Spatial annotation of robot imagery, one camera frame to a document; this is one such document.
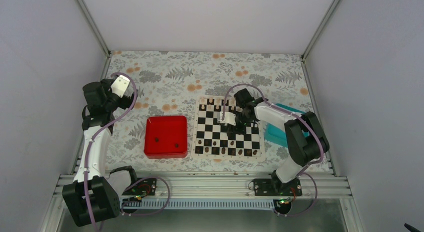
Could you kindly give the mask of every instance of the checkerboard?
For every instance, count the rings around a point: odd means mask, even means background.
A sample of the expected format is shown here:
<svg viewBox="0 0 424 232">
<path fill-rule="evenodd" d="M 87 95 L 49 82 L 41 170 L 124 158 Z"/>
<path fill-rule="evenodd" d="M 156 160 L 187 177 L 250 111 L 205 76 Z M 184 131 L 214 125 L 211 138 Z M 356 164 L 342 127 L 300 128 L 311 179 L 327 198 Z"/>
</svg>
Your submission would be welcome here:
<svg viewBox="0 0 424 232">
<path fill-rule="evenodd" d="M 261 122 L 246 126 L 245 134 L 227 136 L 218 123 L 224 97 L 200 96 L 196 101 L 191 154 L 194 158 L 264 161 L 264 131 Z M 227 99 L 226 112 L 241 111 L 234 98 Z"/>
</svg>

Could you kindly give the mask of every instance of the floral tablecloth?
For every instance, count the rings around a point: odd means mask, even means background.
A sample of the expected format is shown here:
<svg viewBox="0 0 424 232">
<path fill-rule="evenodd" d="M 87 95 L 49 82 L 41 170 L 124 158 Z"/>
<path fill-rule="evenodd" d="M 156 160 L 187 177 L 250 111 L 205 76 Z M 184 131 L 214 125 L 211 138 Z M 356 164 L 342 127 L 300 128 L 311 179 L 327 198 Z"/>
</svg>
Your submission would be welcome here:
<svg viewBox="0 0 424 232">
<path fill-rule="evenodd" d="M 136 170 L 151 171 L 273 171 L 289 153 L 287 148 L 268 141 L 263 162 L 194 159 L 190 153 L 185 158 L 148 159 L 143 152 L 146 120 L 154 115 L 185 115 L 191 148 L 198 95 L 224 96 L 230 86 L 250 83 L 273 103 L 303 111 L 313 109 L 298 55 L 114 51 L 108 76 L 114 72 L 127 73 L 135 80 L 138 98 L 133 110 L 114 125 L 107 169 L 132 165 Z M 235 88 L 230 94 L 242 88 Z M 259 96 L 257 91 L 249 91 L 252 96 Z M 118 109 L 115 116 L 122 112 Z M 309 168 L 328 170 L 325 159 Z"/>
</svg>

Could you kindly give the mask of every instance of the red box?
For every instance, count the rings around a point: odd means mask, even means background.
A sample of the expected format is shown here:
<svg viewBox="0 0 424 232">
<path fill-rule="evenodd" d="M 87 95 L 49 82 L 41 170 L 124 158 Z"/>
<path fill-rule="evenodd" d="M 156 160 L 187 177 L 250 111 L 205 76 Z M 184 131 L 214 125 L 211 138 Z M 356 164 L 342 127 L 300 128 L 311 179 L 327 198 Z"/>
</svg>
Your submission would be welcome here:
<svg viewBox="0 0 424 232">
<path fill-rule="evenodd" d="M 146 122 L 144 153 L 147 158 L 187 156 L 187 118 L 182 115 L 154 116 Z"/>
</svg>

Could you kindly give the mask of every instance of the white wall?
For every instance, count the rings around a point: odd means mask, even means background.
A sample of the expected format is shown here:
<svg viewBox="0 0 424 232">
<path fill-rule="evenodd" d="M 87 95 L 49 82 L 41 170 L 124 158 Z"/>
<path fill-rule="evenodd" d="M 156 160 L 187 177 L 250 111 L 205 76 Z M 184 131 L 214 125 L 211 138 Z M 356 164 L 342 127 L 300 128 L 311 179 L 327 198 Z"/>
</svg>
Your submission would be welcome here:
<svg viewBox="0 0 424 232">
<path fill-rule="evenodd" d="M 38 231 L 104 55 L 74 0 L 0 0 L 0 226 Z"/>
<path fill-rule="evenodd" d="M 343 0 L 307 60 L 367 231 L 424 231 L 424 0 Z"/>
<path fill-rule="evenodd" d="M 333 0 L 84 0 L 112 50 L 302 54 Z"/>
</svg>

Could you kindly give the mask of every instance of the teal box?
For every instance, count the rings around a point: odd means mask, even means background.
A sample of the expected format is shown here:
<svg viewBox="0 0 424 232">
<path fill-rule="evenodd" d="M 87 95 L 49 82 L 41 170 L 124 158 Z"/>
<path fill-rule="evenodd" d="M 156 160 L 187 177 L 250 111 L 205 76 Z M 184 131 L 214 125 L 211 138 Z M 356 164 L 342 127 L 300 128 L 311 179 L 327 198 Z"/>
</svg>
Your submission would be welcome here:
<svg viewBox="0 0 424 232">
<path fill-rule="evenodd" d="M 289 111 L 292 111 L 292 112 L 305 113 L 301 110 L 297 110 L 295 108 L 292 108 L 292 107 L 289 107 L 289 106 L 286 106 L 286 105 L 283 105 L 283 104 L 280 104 L 280 103 L 277 103 L 276 105 L 279 106 L 279 107 L 285 108 Z M 284 133 L 284 131 L 275 127 L 272 124 L 268 124 L 268 126 L 266 127 L 264 139 L 268 140 L 269 142 L 273 142 L 273 143 L 276 143 L 278 145 L 281 145 L 283 147 L 286 147 L 286 148 L 288 147 L 287 146 L 286 133 Z"/>
</svg>

